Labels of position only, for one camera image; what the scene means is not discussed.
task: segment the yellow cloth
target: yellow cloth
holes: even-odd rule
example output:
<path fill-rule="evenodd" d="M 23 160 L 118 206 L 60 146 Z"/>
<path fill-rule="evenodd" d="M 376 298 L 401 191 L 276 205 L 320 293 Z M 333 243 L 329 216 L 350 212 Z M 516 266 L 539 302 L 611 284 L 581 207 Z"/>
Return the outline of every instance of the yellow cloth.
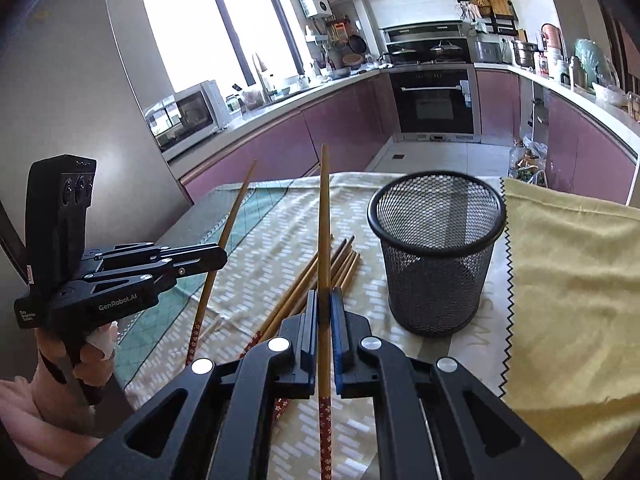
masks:
<path fill-rule="evenodd" d="M 600 480 L 640 424 L 640 210 L 504 188 L 514 325 L 503 400 Z"/>

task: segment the microwave oven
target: microwave oven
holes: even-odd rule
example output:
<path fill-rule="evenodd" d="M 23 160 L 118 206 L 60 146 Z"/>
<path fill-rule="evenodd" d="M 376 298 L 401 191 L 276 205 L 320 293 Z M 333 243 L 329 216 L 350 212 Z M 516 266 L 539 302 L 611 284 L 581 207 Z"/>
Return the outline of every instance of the microwave oven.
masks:
<path fill-rule="evenodd" d="M 231 114 L 216 82 L 203 81 L 149 108 L 145 120 L 168 162 L 226 128 Z"/>

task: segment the red patterned chopstick tip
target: red patterned chopstick tip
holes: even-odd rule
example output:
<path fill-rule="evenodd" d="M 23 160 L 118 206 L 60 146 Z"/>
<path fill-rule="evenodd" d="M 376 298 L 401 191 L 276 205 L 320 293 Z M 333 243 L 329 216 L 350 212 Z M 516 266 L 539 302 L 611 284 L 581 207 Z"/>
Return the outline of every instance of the red patterned chopstick tip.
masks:
<path fill-rule="evenodd" d="M 262 337 L 262 332 L 258 331 L 255 333 L 255 335 L 251 338 L 251 341 L 249 341 L 246 346 L 244 347 L 244 350 L 242 350 L 242 352 L 240 353 L 240 355 L 238 356 L 238 359 L 242 359 L 246 353 L 251 350 L 251 348 L 253 348 L 254 346 L 256 346 L 259 342 L 260 342 L 260 338 Z"/>
<path fill-rule="evenodd" d="M 193 323 L 193 329 L 191 330 L 191 337 L 189 339 L 189 347 L 187 348 L 187 359 L 184 362 L 184 366 L 187 367 L 193 363 L 193 358 L 196 355 L 196 348 L 198 347 L 198 338 L 200 336 L 200 328 L 202 323 L 197 321 Z"/>
<path fill-rule="evenodd" d="M 289 405 L 289 399 L 276 399 L 276 404 L 273 409 L 273 418 L 275 418 L 275 420 L 280 420 L 280 417 L 282 416 L 284 411 L 287 409 L 288 405 Z"/>
<path fill-rule="evenodd" d="M 320 475 L 322 480 L 331 480 L 331 397 L 318 401 L 320 421 Z"/>

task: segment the sink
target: sink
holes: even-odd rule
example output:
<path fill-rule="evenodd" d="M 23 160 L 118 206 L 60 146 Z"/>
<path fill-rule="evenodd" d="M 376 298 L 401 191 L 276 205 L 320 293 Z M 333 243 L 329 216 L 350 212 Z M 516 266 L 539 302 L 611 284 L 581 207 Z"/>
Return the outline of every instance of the sink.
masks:
<path fill-rule="evenodd" d="M 303 94 L 305 92 L 309 92 L 310 90 L 313 90 L 314 88 L 317 88 L 317 87 L 314 86 L 314 87 L 309 87 L 309 88 L 303 88 L 302 90 L 296 90 L 295 92 L 291 92 L 291 93 L 289 93 L 287 95 L 280 96 L 277 99 L 274 99 L 273 101 L 271 101 L 270 103 L 265 103 L 260 107 L 254 108 L 254 110 L 262 110 L 263 108 L 267 108 L 267 107 L 269 107 L 271 105 L 276 105 L 276 104 L 279 104 L 279 103 L 283 103 L 284 101 L 287 101 L 287 100 L 289 100 L 289 99 L 291 99 L 291 98 L 293 98 L 295 96 L 298 96 L 298 95 Z"/>
<path fill-rule="evenodd" d="M 302 90 L 296 90 L 295 92 L 290 92 L 287 95 L 283 95 L 277 99 L 274 99 L 273 101 L 271 101 L 270 105 L 276 104 L 276 103 L 281 103 L 283 101 L 286 101 L 287 99 L 291 99 L 292 97 L 295 97 L 296 95 L 300 95 L 303 94 L 305 92 L 309 92 L 309 90 L 313 90 L 313 88 L 309 87 L 309 88 L 303 88 Z"/>

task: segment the chopstick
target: chopstick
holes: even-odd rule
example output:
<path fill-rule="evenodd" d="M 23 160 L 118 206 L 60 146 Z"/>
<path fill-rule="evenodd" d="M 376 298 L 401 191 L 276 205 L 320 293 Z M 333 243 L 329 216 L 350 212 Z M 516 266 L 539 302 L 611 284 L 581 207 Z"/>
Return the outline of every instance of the chopstick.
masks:
<path fill-rule="evenodd" d="M 344 249 L 347 244 L 347 238 L 343 239 L 338 248 L 335 250 L 334 255 L 332 256 L 332 261 L 340 256 L 341 251 Z M 274 324 L 274 320 L 278 316 L 278 313 L 281 309 L 286 308 L 286 315 L 281 315 L 280 319 L 277 323 L 274 324 L 274 329 L 277 330 L 280 328 L 282 320 L 285 317 L 295 316 L 300 313 L 300 310 L 304 308 L 306 305 L 306 293 L 310 288 L 315 288 L 318 284 L 318 277 L 315 276 L 318 262 L 318 252 L 311 258 L 308 264 L 306 264 L 305 268 L 300 272 L 295 281 L 291 284 L 291 286 L 287 289 L 286 293 L 280 298 L 280 301 L 276 304 L 271 313 L 267 316 L 267 319 L 264 320 L 263 324 L 251 338 L 251 341 L 247 343 L 242 350 L 242 353 L 238 356 L 238 359 L 241 359 L 245 356 L 245 354 L 254 346 L 256 346 L 259 342 L 264 341 L 269 337 L 263 337 L 265 333 L 274 334 L 273 330 L 270 330 L 272 324 Z M 309 282 L 306 281 L 306 277 L 308 276 L 308 272 L 311 270 L 311 278 Z M 299 287 L 298 285 L 305 280 L 306 285 Z"/>
<path fill-rule="evenodd" d="M 320 153 L 318 219 L 318 415 L 320 475 L 331 480 L 331 218 L 329 206 L 329 147 Z"/>
<path fill-rule="evenodd" d="M 356 274 L 356 270 L 358 270 L 358 265 L 360 264 L 360 255 L 358 253 L 356 253 L 355 258 L 353 259 L 352 263 L 351 263 L 351 267 L 349 268 L 349 270 L 347 271 L 346 275 L 344 276 L 343 280 L 341 283 L 338 284 L 338 286 L 343 290 L 348 290 L 349 289 L 349 285 L 351 285 L 351 282 L 353 281 L 353 277 Z"/>
<path fill-rule="evenodd" d="M 344 280 L 349 268 L 351 267 L 351 264 L 356 259 L 356 254 L 357 253 L 355 251 L 351 251 L 351 254 L 349 254 L 347 259 L 342 264 L 342 267 L 338 271 L 338 275 L 336 276 L 336 279 L 335 279 L 335 286 L 340 286 L 339 284 L 342 282 L 342 280 Z"/>
<path fill-rule="evenodd" d="M 335 251 L 334 256 L 332 256 L 332 264 L 331 264 L 331 274 L 332 276 L 337 274 L 338 268 L 340 264 L 344 261 L 344 259 L 348 256 L 349 251 L 351 251 L 351 241 L 347 242 L 345 239 L 340 247 Z M 318 288 L 318 277 L 316 276 L 309 286 L 308 290 L 316 290 Z M 306 294 L 303 294 L 298 298 L 298 302 L 296 306 L 291 310 L 290 315 L 295 316 L 296 314 L 300 314 L 303 310 L 306 309 Z"/>
<path fill-rule="evenodd" d="M 242 187 L 240 188 L 240 191 L 238 191 L 236 200 L 231 206 L 231 211 L 229 212 L 229 216 L 226 219 L 225 226 L 222 228 L 222 233 L 220 234 L 218 245 L 223 249 L 226 248 L 226 243 L 231 235 L 231 229 L 233 228 L 236 217 L 238 216 L 238 210 L 240 209 L 244 194 L 249 187 L 249 178 L 251 177 L 251 173 L 254 170 L 256 162 L 258 161 L 254 159 L 254 161 L 251 163 L 251 166 L 249 167 L 249 171 L 246 172 L 246 176 L 244 178 L 244 181 L 242 182 Z M 193 362 L 193 358 L 195 357 L 196 347 L 198 346 L 198 338 L 200 336 L 200 329 L 202 327 L 202 321 L 204 320 L 204 314 L 207 310 L 207 303 L 209 303 L 209 297 L 211 296 L 213 283 L 216 281 L 217 273 L 218 272 L 216 270 L 208 272 L 207 277 L 204 281 L 204 286 L 202 287 L 202 293 L 200 295 L 200 301 L 198 302 L 198 309 L 196 310 L 196 316 L 193 320 L 193 327 L 191 328 L 189 347 L 187 348 L 187 359 L 184 362 L 185 367 L 189 366 Z"/>
<path fill-rule="evenodd" d="M 312 265 L 309 266 L 308 269 L 306 269 L 304 276 L 296 286 L 295 290 L 293 290 L 292 294 L 287 298 L 287 301 L 284 302 L 284 304 L 282 305 L 282 308 L 279 310 L 276 316 L 274 316 L 268 328 L 264 330 L 264 333 L 262 334 L 258 342 L 261 343 L 275 336 L 278 330 L 280 329 L 280 324 L 282 323 L 282 320 L 285 319 L 286 317 L 289 317 L 292 309 L 296 306 L 296 303 L 298 302 L 298 298 L 306 295 L 306 292 L 309 290 L 309 284 L 311 283 L 311 281 L 313 280 L 316 274 L 316 269 L 314 264 L 316 264 L 317 262 L 318 262 L 318 253 L 316 253 L 316 256 L 311 261 Z"/>
<path fill-rule="evenodd" d="M 342 282 L 339 283 L 337 280 L 333 282 L 333 286 L 339 286 L 342 289 L 343 293 L 349 289 L 349 286 L 353 281 L 355 271 L 358 269 L 358 264 L 360 263 L 360 255 L 358 253 L 354 253 L 354 254 L 355 254 L 355 257 L 351 263 L 350 268 L 348 269 L 348 272 L 344 276 L 344 279 L 342 280 Z M 290 403 L 290 399 L 276 399 L 275 407 L 273 410 L 276 420 L 280 419 L 282 414 L 287 409 L 287 406 L 289 405 L 289 403 Z"/>

